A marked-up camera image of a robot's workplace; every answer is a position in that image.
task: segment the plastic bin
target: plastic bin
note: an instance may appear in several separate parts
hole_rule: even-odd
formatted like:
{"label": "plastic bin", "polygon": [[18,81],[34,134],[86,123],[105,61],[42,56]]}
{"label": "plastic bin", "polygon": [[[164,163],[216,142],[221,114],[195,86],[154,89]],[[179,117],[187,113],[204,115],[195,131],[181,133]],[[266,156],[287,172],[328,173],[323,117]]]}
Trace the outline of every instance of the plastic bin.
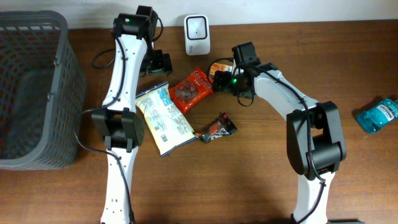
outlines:
{"label": "plastic bin", "polygon": [[0,169],[74,162],[86,78],[67,36],[57,12],[0,12]]}

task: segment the red wrapper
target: red wrapper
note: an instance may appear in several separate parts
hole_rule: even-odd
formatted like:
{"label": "red wrapper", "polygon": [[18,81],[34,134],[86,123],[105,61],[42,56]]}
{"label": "red wrapper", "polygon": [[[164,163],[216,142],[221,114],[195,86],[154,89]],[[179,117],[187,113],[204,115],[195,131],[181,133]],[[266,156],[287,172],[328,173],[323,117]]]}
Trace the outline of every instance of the red wrapper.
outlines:
{"label": "red wrapper", "polygon": [[213,93],[213,90],[207,80],[206,74],[197,67],[188,78],[170,88],[169,93],[170,98],[181,113],[185,114],[193,105],[205,96]]}

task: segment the wooden tabletop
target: wooden tabletop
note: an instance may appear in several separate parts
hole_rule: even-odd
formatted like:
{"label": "wooden tabletop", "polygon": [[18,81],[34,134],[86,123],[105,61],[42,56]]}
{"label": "wooden tabletop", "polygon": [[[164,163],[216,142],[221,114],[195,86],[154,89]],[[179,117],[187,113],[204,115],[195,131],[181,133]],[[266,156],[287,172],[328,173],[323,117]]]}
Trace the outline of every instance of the wooden tabletop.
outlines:
{"label": "wooden tabletop", "polygon": [[[156,48],[170,53],[169,77],[145,77],[138,91],[205,70],[231,48],[252,41],[262,62],[271,61],[286,79],[318,101],[333,101],[340,111],[347,158],[332,182],[330,220],[398,223],[398,122],[366,134],[352,112],[379,96],[398,94],[398,21],[313,22],[210,27],[211,53],[187,56],[182,27],[167,27]],[[112,67],[90,63],[114,47],[108,30],[71,30],[69,40],[87,76],[85,108],[99,106]],[[101,59],[102,62],[112,55]],[[297,198],[297,175],[286,154],[283,118],[256,97],[242,107],[236,97],[212,94],[187,114],[201,129],[221,111],[238,132],[209,144],[195,141],[161,158],[146,130],[134,164],[132,204],[137,222],[276,223],[288,220]],[[81,137],[104,148],[89,118]],[[106,157],[81,150],[64,170],[0,170],[0,223],[99,223],[104,209]]]}

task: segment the blue bottle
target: blue bottle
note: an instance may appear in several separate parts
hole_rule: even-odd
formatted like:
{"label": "blue bottle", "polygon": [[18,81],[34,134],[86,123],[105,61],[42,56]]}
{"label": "blue bottle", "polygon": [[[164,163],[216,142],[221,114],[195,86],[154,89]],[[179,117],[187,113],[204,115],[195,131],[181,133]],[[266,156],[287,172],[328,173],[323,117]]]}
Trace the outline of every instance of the blue bottle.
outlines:
{"label": "blue bottle", "polygon": [[370,134],[398,118],[398,100],[382,100],[377,106],[357,115],[356,120]]}

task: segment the white and yellow package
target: white and yellow package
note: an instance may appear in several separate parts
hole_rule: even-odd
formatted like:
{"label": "white and yellow package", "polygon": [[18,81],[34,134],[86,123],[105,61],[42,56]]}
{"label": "white and yellow package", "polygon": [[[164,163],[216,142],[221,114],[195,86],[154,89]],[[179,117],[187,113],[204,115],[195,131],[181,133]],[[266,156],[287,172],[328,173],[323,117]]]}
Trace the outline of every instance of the white and yellow package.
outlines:
{"label": "white and yellow package", "polygon": [[170,99],[168,82],[138,94],[136,106],[144,114],[162,157],[197,139],[184,115]]}

